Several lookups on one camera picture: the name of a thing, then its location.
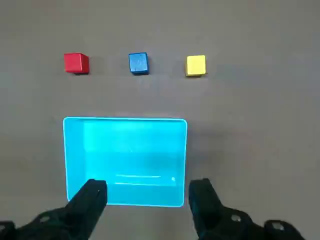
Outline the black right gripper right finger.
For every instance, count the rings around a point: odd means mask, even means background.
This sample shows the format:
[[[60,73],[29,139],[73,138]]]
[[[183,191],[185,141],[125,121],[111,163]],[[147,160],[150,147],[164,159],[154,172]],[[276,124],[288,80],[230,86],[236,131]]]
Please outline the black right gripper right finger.
[[[224,206],[207,178],[192,180],[188,202],[199,240],[303,240],[290,223],[271,219],[263,226],[240,210]]]

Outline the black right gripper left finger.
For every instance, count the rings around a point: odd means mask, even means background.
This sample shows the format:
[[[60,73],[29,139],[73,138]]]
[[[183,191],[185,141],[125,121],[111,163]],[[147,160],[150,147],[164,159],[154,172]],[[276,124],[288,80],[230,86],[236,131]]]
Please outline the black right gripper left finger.
[[[89,179],[66,206],[39,214],[30,223],[16,227],[0,222],[2,240],[88,240],[108,200],[107,183]]]

